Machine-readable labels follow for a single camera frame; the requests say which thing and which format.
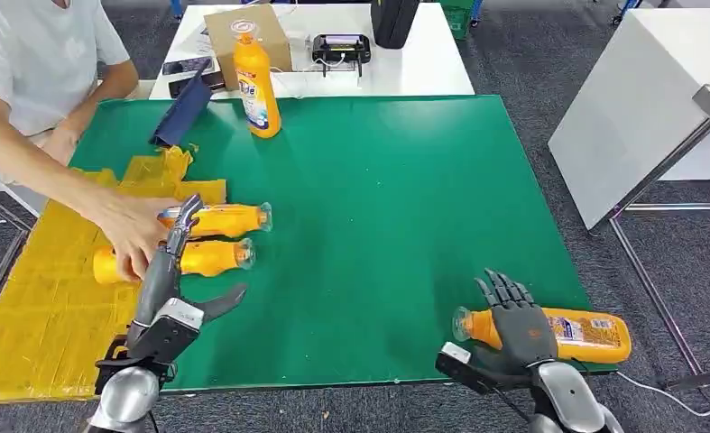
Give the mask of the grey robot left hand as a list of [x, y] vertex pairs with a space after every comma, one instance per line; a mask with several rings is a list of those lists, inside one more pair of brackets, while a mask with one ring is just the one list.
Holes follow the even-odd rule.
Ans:
[[204, 324], [224, 316], [243, 301], [247, 292], [244, 284], [236, 284], [224, 295], [205, 302], [192, 302], [181, 295], [181, 259], [197, 224], [195, 214], [204, 207], [199, 194], [189, 197], [181, 205], [165, 243], [157, 247], [128, 328], [126, 347], [131, 352], [142, 350], [143, 339], [151, 338], [153, 327], [164, 318], [197, 333]]

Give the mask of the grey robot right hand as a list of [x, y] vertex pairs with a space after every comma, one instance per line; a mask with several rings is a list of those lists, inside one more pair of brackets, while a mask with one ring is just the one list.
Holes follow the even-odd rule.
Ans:
[[506, 387], [529, 385], [540, 364], [557, 359], [556, 338], [543, 309], [523, 284], [491, 269], [484, 272], [486, 277], [475, 281], [488, 302], [502, 347], [478, 346], [477, 371]]

